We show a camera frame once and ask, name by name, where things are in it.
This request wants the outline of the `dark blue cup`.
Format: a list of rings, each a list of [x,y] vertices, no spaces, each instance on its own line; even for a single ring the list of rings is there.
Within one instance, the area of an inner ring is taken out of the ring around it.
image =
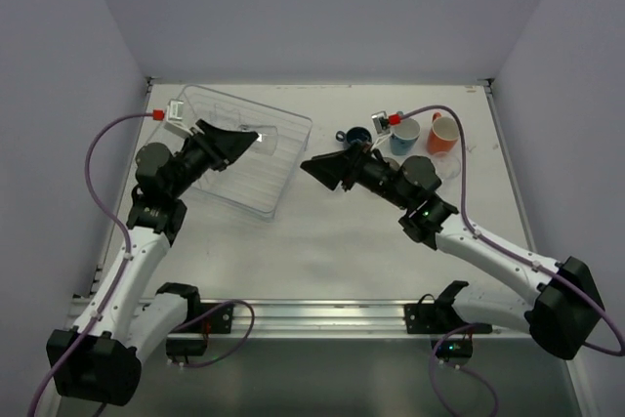
[[[360,126],[352,127],[347,131],[337,131],[335,139],[338,143],[347,148],[353,144],[371,143],[372,136],[370,132]]]

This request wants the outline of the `light blue flower mug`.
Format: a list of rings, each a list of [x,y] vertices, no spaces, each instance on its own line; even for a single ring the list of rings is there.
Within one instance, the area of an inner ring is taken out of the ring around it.
[[[390,149],[392,154],[404,156],[415,146],[421,134],[421,126],[414,118],[403,118],[391,125]]]

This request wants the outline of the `tall clear glass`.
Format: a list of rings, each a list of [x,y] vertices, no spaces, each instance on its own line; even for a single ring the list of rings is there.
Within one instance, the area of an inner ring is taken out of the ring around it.
[[[433,155],[432,161],[442,181],[450,181],[460,175],[462,164],[454,154],[438,152]]]

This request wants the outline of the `orange mug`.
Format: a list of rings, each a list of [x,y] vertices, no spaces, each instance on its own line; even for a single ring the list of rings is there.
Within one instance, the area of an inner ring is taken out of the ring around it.
[[[426,151],[430,155],[448,153],[460,139],[460,129],[453,117],[436,112],[432,116],[431,129],[426,142]]]

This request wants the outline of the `cream ceramic cup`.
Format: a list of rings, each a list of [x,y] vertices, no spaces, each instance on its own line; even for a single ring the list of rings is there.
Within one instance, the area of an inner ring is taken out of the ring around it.
[[[385,157],[384,161],[387,162],[389,166],[393,168],[394,170],[397,170],[399,168],[399,164],[392,158]]]

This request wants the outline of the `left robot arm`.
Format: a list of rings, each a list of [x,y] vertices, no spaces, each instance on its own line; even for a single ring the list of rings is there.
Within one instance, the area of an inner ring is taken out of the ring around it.
[[[140,305],[146,284],[184,222],[184,192],[206,172],[226,170],[259,138],[249,129],[224,130],[204,120],[183,135],[176,152],[162,143],[138,151],[132,206],[127,221],[118,223],[120,251],[82,314],[48,339],[51,370],[46,380],[60,396],[123,406],[139,385],[144,363],[169,334],[200,336],[199,344],[172,342],[167,347],[172,361],[194,368],[209,335],[229,332],[237,302],[206,308],[192,285],[165,283],[147,306]]]

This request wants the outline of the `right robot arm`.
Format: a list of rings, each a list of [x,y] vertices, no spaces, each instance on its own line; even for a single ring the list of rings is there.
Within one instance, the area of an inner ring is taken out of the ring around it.
[[[436,298],[447,327],[456,323],[503,326],[527,333],[547,353],[573,359],[598,324],[604,303],[589,267],[524,250],[472,223],[437,190],[433,162],[410,156],[393,163],[370,144],[353,144],[302,163],[329,189],[360,185],[403,210],[399,219],[414,242],[468,262],[504,284],[483,291],[454,281]]]

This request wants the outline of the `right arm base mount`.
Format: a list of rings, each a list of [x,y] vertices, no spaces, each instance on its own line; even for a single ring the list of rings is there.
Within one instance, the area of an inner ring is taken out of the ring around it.
[[[402,319],[408,335],[442,335],[468,322],[454,310],[456,298],[467,293],[470,283],[454,280],[437,296],[426,293],[416,300],[402,301]]]

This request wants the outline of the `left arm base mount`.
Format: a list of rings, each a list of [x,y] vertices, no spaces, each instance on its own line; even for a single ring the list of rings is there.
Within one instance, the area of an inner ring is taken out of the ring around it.
[[[197,319],[209,310],[216,309],[214,313],[206,315],[201,321],[196,321],[192,325],[188,322]],[[227,303],[202,303],[195,302],[191,305],[183,323],[172,330],[172,333],[181,334],[229,334],[233,315],[233,304]]]

